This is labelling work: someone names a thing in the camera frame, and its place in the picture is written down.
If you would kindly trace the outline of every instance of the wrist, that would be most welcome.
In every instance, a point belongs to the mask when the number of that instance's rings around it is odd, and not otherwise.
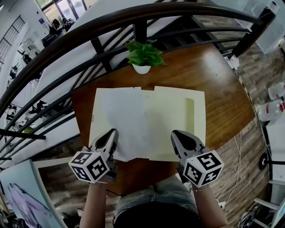
[[[195,186],[195,185],[192,185],[193,191],[203,191],[203,190],[205,190],[205,189],[208,188],[208,187],[209,187],[208,184],[207,184],[207,185],[204,185],[204,186],[202,186],[202,187],[197,187],[197,186]]]
[[[104,175],[96,183],[90,183],[90,187],[104,187],[108,184],[108,176]]]

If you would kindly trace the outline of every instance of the cable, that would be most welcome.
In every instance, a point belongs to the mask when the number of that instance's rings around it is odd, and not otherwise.
[[[253,14],[254,16],[255,16],[255,14],[254,14],[253,11],[254,11],[254,9],[255,9],[258,5],[264,6],[264,4],[259,4],[259,3],[256,4],[256,5],[251,9],[251,12],[252,12],[252,14]]]
[[[229,181],[229,183],[227,184],[227,186],[224,188],[224,190],[222,191],[222,193],[221,193],[221,194],[219,195],[219,197],[217,198],[217,200],[219,201],[219,198],[222,196],[222,194],[225,192],[225,190],[227,189],[227,187],[230,185],[230,183],[232,182],[232,180],[235,178],[235,176],[236,176],[236,174],[237,174],[236,184],[235,184],[235,186],[234,186],[234,188],[233,188],[233,190],[232,190],[232,192],[231,192],[231,194],[230,194],[228,200],[226,201],[226,203],[230,200],[231,195],[232,195],[233,191],[235,190],[235,188],[236,188],[236,186],[237,186],[237,182],[238,182],[238,178],[239,178],[239,169],[240,169],[240,164],[241,164],[241,159],[240,159],[240,158],[241,158],[241,153],[240,153],[240,151],[241,151],[241,132],[240,132],[240,148],[239,148],[238,145],[237,145],[236,137],[234,137],[234,139],[235,139],[235,143],[236,143],[237,150],[238,150],[238,152],[239,152],[239,163],[238,163],[238,166],[237,166],[237,171],[236,171],[235,174],[232,176],[232,179]]]
[[[232,190],[230,196],[228,197],[228,200],[226,201],[226,203],[230,200],[230,198],[231,198],[231,196],[232,196],[232,193],[233,193],[233,191],[235,190],[235,188],[236,188],[236,186],[237,186],[237,182],[238,182],[238,180],[239,180],[239,169],[240,169],[240,163],[241,163],[241,160],[240,160],[240,157],[241,157],[241,154],[240,154],[240,150],[241,150],[241,132],[240,132],[240,148],[238,147],[237,143],[236,143],[236,147],[237,147],[237,149],[238,149],[238,151],[239,151],[239,155],[240,155],[240,156],[239,156],[239,165],[238,165],[238,167],[237,167],[236,184],[235,184],[235,186],[234,186],[234,188],[233,188],[233,190]]]
[[[263,15],[263,16],[261,16],[261,17],[259,17],[258,19],[260,19],[260,18],[262,18],[262,17],[264,17],[264,16],[266,16],[266,15],[268,15],[268,14],[270,14],[270,13],[273,13],[273,12],[272,12],[272,11],[270,11],[270,12],[266,13],[265,15]]]

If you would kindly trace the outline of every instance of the window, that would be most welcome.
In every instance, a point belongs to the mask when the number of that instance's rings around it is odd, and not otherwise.
[[[69,20],[72,19],[76,21],[76,17],[74,13],[72,12],[72,9],[70,8],[70,5],[68,4],[67,0],[60,0],[57,3],[57,6],[59,7],[60,11],[62,12],[63,16]]]
[[[77,13],[78,17],[81,17],[85,13],[85,8],[83,6],[82,0],[70,0],[74,10]]]
[[[98,0],[84,0],[87,9],[97,1]]]
[[[40,8],[43,8],[46,6],[48,3],[50,3],[52,0],[36,0],[37,3],[39,4]]]
[[[44,10],[44,14],[46,15],[46,17],[48,18],[48,20],[50,21],[50,23],[52,23],[52,21],[54,19],[58,19],[60,23],[62,23],[62,18],[61,15],[56,7],[55,4],[51,5],[50,7],[48,7],[47,9]]]

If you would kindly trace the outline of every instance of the bottle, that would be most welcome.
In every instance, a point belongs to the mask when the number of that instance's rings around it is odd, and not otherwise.
[[[285,81],[268,88],[268,95],[272,101],[285,95]]]
[[[257,105],[256,111],[261,121],[270,121],[279,118],[285,109],[285,104],[281,99]]]

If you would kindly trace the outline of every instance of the person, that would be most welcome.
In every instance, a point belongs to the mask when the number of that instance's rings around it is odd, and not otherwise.
[[[105,227],[106,176],[89,186],[80,228]],[[193,227],[228,228],[227,218],[209,186],[193,185],[190,192],[176,177],[120,198],[113,220],[114,228]]]
[[[24,60],[25,64],[29,64],[29,62],[32,61],[31,57],[27,54],[25,54],[23,56],[23,60]]]
[[[62,23],[63,23],[63,28],[66,30],[66,31],[68,31],[69,29],[70,29],[70,24],[69,24],[69,22],[66,20],[66,18],[63,18],[62,19]]]
[[[60,24],[59,24],[59,21],[57,18],[55,18],[53,21],[52,21],[52,24],[54,25],[55,29],[58,29],[60,27]]]

